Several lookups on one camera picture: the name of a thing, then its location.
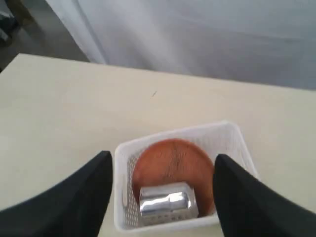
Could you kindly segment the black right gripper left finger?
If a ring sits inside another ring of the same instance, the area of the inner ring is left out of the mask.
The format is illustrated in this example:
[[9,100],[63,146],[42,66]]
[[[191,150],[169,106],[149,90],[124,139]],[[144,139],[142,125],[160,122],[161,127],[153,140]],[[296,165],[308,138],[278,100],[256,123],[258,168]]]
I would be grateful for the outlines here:
[[113,161],[101,151],[45,192],[0,212],[2,237],[96,237],[110,201]]

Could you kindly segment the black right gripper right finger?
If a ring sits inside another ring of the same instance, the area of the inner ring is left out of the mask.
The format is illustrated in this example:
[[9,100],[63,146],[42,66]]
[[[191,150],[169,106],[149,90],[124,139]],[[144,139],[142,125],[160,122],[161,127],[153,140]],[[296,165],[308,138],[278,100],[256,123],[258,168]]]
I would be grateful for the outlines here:
[[226,237],[314,237],[315,213],[263,184],[232,158],[215,160],[213,195]]

